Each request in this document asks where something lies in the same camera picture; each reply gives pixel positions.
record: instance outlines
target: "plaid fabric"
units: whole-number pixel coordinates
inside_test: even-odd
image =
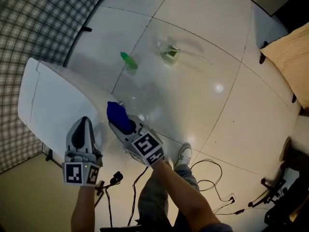
[[[27,60],[63,65],[99,0],[0,0],[0,173],[42,150],[17,115]]]

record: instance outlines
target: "blue sponge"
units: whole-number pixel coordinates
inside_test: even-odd
[[[107,119],[115,125],[123,134],[129,135],[135,128],[126,115],[126,109],[116,102],[107,102]]]

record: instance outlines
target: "black cable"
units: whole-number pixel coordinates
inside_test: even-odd
[[[214,162],[213,160],[211,160],[211,159],[200,160],[200,161],[194,163],[194,164],[191,166],[190,169],[192,170],[192,168],[193,168],[195,165],[197,165],[197,164],[199,164],[199,163],[201,163],[201,162],[211,162],[211,163],[213,163],[213,164],[216,164],[217,166],[219,166],[220,171],[221,171],[221,174],[220,174],[219,178],[217,179],[217,181],[216,181],[215,183],[213,183],[213,186],[212,186],[212,187],[206,188],[206,189],[204,189],[204,190],[201,190],[201,191],[207,191],[207,190],[210,190],[210,189],[212,189],[212,188],[215,188],[215,186],[216,186],[216,185],[218,184],[218,182],[221,180],[223,171],[222,171],[221,166],[220,166],[218,163],[216,163],[216,162]]]
[[[107,201],[108,201],[108,210],[110,212],[110,224],[111,224],[111,228],[112,228],[112,211],[111,211],[111,200],[110,200],[110,195],[107,191],[107,188],[105,189],[105,193],[106,193],[106,197],[107,197]]]
[[[143,173],[141,173],[139,175],[139,177],[137,177],[137,179],[134,181],[133,183],[133,191],[134,191],[134,196],[133,196],[133,204],[132,204],[132,213],[131,213],[131,216],[130,216],[130,219],[129,219],[129,222],[127,223],[127,226],[129,227],[130,224],[131,224],[131,220],[133,218],[133,215],[134,215],[134,210],[135,210],[135,199],[136,199],[136,188],[135,188],[135,185],[136,183],[138,182],[138,180],[143,176],[143,174],[147,171],[148,167],[145,168],[145,170],[143,171]]]
[[[267,208],[248,208],[248,209],[241,209],[239,211],[236,211],[234,213],[219,213],[219,214],[216,214],[216,215],[238,215],[240,213],[243,213],[244,211],[246,210],[250,210],[250,209],[264,209],[264,210],[269,210]]]
[[[235,201],[233,200],[231,203],[228,203],[228,204],[225,204],[217,209],[214,209],[212,212],[216,211],[214,214],[216,214],[217,212],[219,212],[222,208],[226,207],[226,206],[229,206],[231,204],[235,203]]]
[[[205,182],[210,182],[210,183],[213,184],[213,187],[215,188],[215,190],[216,190],[216,192],[217,192],[217,194],[218,194],[218,196],[219,196],[220,201],[222,201],[222,202],[228,202],[228,201],[230,201],[230,200],[222,200],[222,199],[221,199],[221,197],[220,197],[220,195],[219,195],[219,192],[218,192],[218,190],[217,190],[216,185],[215,185],[211,180],[200,180],[200,181],[198,181],[197,183],[200,183],[200,182],[203,182],[203,181],[205,181]]]
[[[95,207],[96,207],[97,204],[100,202],[100,200],[101,200],[101,198],[103,197],[103,195],[104,195],[104,192],[101,193],[101,195],[99,196],[98,200],[97,200],[96,203],[95,203]]]
[[[117,183],[115,183],[115,184],[110,184],[110,185],[104,186],[104,187],[102,187],[102,188],[96,188],[96,190],[105,190],[105,189],[107,189],[107,188],[110,188],[110,187],[112,187],[112,186],[116,186],[116,185],[119,185],[119,184],[120,184],[120,181],[117,182]]]

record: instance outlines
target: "sleeve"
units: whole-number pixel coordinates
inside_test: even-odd
[[[214,223],[202,228],[199,232],[233,232],[233,229],[225,223]]]

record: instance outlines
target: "forearm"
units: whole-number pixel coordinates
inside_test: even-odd
[[[154,174],[158,176],[170,197],[187,218],[192,231],[220,221],[213,214],[207,200],[183,178],[176,174],[166,163],[159,160],[153,165]]]
[[[93,232],[95,230],[95,189],[80,187],[78,199],[71,218],[72,232]]]

